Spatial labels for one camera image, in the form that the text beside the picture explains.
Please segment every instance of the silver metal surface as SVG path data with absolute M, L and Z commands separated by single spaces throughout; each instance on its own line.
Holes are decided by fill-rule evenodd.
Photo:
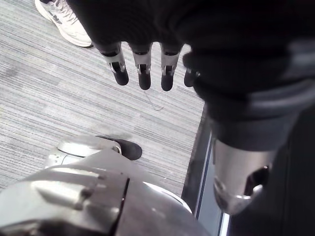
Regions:
M 46 235 L 49 225 L 61 236 L 208 236 L 187 204 L 154 182 L 111 149 L 50 167 L 1 192 L 0 234 Z
M 1 192 L 0 215 L 5 215 L 0 217 L 2 231 L 24 222 L 55 221 L 109 233 L 119 215 L 127 177 L 84 166 L 69 166 L 69 172 L 54 171 L 61 167 L 67 165 L 45 169 Z
M 117 148 L 119 153 L 122 149 L 119 143 L 96 136 L 75 136 L 63 139 L 57 149 L 76 156 L 89 156 L 103 149 Z
M 209 234 L 170 196 L 130 180 L 116 236 L 208 236 Z
M 126 64 L 125 64 L 125 59 L 124 59 L 124 54 L 122 51 L 121 44 L 119 44 L 118 51 L 117 51 L 117 54 L 115 56 L 112 56 L 112 57 L 108 57 L 105 55 L 103 55 L 103 56 L 105 58 L 105 61 L 110 65 L 110 68 L 111 68 L 113 73 L 116 73 L 116 71 L 113 67 L 113 63 L 115 63 L 115 62 L 117 62 L 119 64 L 121 72 L 125 71 Z
M 241 212 L 259 194 L 262 184 L 249 185 L 250 178 L 255 172 L 270 168 L 275 155 L 275 151 L 245 151 L 215 140 L 214 192 L 225 213 Z
M 173 56 L 168 56 L 162 52 L 162 54 L 161 54 L 162 75 L 166 75 L 166 66 L 167 65 L 172 67 L 172 71 L 171 71 L 170 75 L 174 75 L 180 53 L 181 52 L 179 52 L 178 54 L 173 55 Z
M 137 68 L 138 74 L 141 74 L 140 65 L 146 65 L 146 73 L 149 74 L 151 70 L 151 47 L 148 53 L 139 55 L 135 52 L 133 53 L 134 63 Z
M 56 165 L 71 164 L 103 149 L 112 149 L 118 153 L 122 152 L 117 142 L 108 139 L 85 135 L 68 137 L 60 141 L 57 147 L 50 151 L 44 166 L 48 168 Z

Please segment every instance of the floor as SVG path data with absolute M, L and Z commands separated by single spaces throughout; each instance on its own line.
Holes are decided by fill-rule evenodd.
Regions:
M 33 0 L 0 1 L 0 188 L 43 168 L 62 137 L 104 134 L 138 143 L 138 164 L 181 194 L 204 103 L 184 86 L 181 60 L 162 91 L 157 44 L 142 91 L 123 46 L 130 82 L 121 87 L 97 49 L 66 42 Z

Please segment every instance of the robot finger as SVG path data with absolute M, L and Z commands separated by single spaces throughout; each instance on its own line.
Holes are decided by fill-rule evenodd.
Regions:
M 151 86 L 150 70 L 152 44 L 129 45 L 133 53 L 135 66 L 138 71 L 139 85 L 143 90 L 148 90 Z
M 121 42 L 102 46 L 98 49 L 109 64 L 117 84 L 122 86 L 128 84 L 129 77 L 126 70 Z
M 173 77 L 177 66 L 179 54 L 182 45 L 167 45 L 161 43 L 161 67 L 162 67 L 162 81 L 161 86 L 164 91 L 170 91 L 173 87 Z

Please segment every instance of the black fabric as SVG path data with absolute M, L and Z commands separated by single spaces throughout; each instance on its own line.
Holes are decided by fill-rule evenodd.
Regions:
M 214 135 L 231 146 L 279 148 L 315 101 L 314 81 L 303 83 L 315 75 L 312 0 L 68 2 L 99 50 L 119 41 L 191 45 L 184 65 L 200 72 L 194 88 Z
M 283 235 L 315 235 L 315 107 L 304 111 L 290 138 Z

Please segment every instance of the black sleeve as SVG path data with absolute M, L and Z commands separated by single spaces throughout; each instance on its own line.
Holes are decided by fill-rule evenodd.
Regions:
M 214 134 L 240 149 L 283 145 L 315 101 L 315 2 L 173 3 L 158 23 L 191 45 L 184 64 L 201 74 L 194 88 L 208 105 Z

